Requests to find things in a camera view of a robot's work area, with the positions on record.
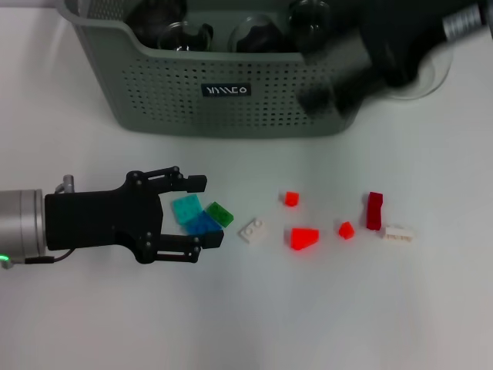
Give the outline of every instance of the white lego brick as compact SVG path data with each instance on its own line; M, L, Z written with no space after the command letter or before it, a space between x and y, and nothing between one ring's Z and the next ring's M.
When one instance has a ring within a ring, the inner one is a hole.
M414 234L412 231L400 227L385 227L384 239L390 241L412 241Z
M240 237L248 244L254 244L267 234L267 228L262 220L256 218L240 230Z

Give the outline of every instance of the small red lego piece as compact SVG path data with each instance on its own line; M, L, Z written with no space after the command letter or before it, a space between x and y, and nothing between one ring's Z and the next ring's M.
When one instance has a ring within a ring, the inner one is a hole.
M367 229L379 231L382 228L381 208L384 196L380 193L370 193L367 204Z
M354 236L354 228L350 222L344 222L339 229L339 235L342 236L347 241Z
M288 207L295 207L298 205L299 201L300 201L299 193L288 191L286 193L286 198L284 199L284 204L286 204Z
M293 229L291 231L291 248L295 251L314 245L318 242L320 231L315 229Z

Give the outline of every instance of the white table surface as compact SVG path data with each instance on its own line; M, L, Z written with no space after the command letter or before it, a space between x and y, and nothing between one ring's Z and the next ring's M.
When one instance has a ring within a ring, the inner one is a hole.
M493 368L493 42L458 45L426 99L380 101L312 140L132 133L113 119L75 33L54 10L0 10L0 190L118 187L130 170L206 174L203 204L235 215L198 264L142 266L124 247L0 271L2 370ZM301 205L278 202L301 192ZM389 244L358 227L363 196L415 230ZM163 197L164 231L177 231ZM236 232L263 217L255 247ZM297 254L284 229L319 227Z

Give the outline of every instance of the gray plastic basket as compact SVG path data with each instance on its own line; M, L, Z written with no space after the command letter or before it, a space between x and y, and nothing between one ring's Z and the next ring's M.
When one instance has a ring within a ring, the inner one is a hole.
M351 51L316 65L301 55L225 50L248 15L267 14L281 28L290 0L189 0L188 20L214 27L217 52L172 52L140 44L122 20L139 0L59 0L118 122L127 129L184 136L272 138L339 133L353 122L327 111L307 116L296 94L329 82ZM203 97L202 84L249 83L251 96Z

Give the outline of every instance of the cable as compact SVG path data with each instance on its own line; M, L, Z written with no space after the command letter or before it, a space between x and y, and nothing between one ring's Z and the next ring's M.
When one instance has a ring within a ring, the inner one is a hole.
M55 258L55 260L53 260L53 263L65 260L70 254L74 253L74 250L75 249L71 249L70 251L63 254L62 256Z
M26 258L24 260L24 264L54 264L55 262L60 262L65 260L70 254L74 253L74 251L75 249L71 249L67 253L57 258L53 256Z

